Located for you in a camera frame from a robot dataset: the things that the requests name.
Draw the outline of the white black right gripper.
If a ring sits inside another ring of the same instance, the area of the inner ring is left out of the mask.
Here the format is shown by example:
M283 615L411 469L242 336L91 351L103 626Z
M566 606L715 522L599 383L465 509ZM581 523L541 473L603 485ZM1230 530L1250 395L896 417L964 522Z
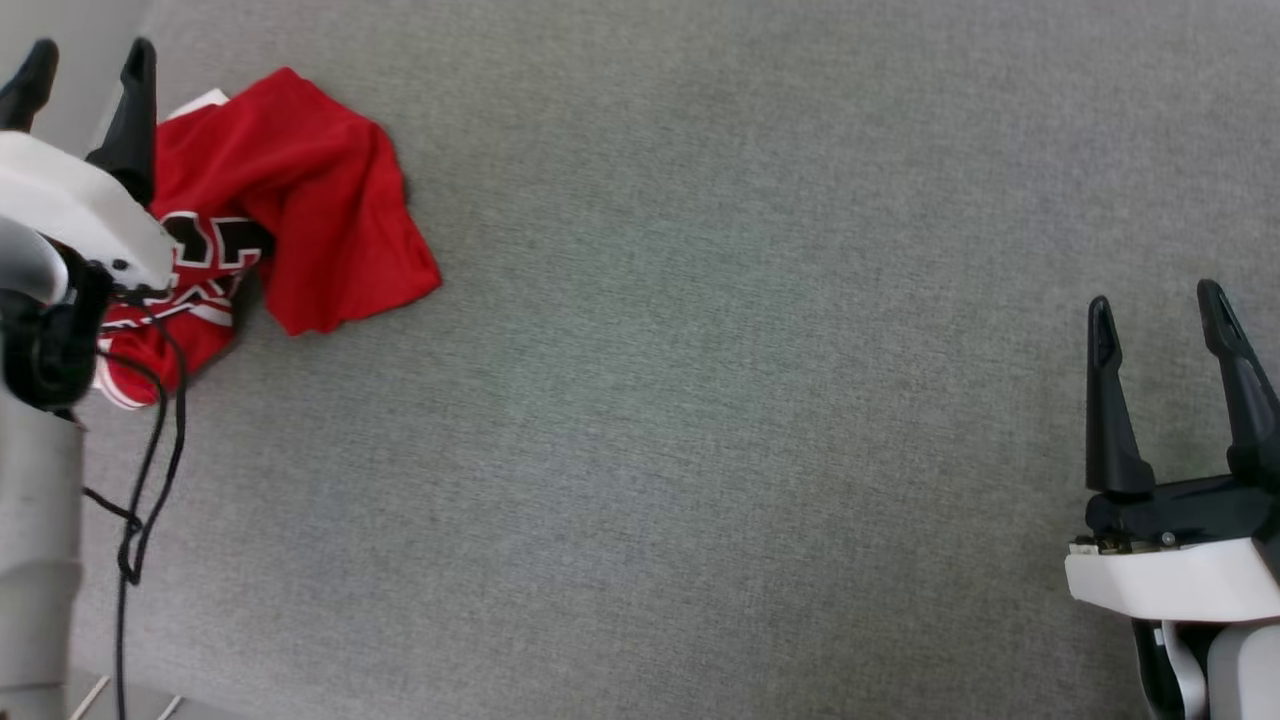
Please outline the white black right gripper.
M1088 306L1085 505L1088 532L1064 569L1073 598L1128 618L1180 623L1280 619L1280 398L1212 279L1197 284L1217 359L1234 477L1156 486L1140 456L1120 379L1123 347L1105 296Z

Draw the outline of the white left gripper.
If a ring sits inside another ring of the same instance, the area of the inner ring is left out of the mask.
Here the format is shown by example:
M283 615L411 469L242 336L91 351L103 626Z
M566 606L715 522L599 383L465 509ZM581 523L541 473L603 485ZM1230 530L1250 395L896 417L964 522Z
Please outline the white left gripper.
M155 193L155 47L145 37L131 45L116 110L86 161L27 135L49 102L59 56L54 40L38 38L0 88L0 217L100 261L128 290L166 290L177 242L146 210Z

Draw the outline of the red basketball jersey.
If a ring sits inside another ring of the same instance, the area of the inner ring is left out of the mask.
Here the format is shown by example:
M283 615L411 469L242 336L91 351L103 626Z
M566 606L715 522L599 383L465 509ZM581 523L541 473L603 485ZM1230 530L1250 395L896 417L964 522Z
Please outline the red basketball jersey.
M175 241L166 291L111 306L93 387L154 405L223 355L256 275L287 334L329 333L442 284L388 133L282 68L156 129L151 214Z

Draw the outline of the grey fabric sofa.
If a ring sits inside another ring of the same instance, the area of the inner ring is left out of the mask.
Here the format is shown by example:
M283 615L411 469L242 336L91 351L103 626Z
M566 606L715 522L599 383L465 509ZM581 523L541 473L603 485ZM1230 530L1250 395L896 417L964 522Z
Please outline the grey fabric sofa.
M296 69L444 283L195 383L131 720L1146 720L1074 601L1085 307L1222 471L1196 282L1280 380L1280 0L0 0L87 149Z

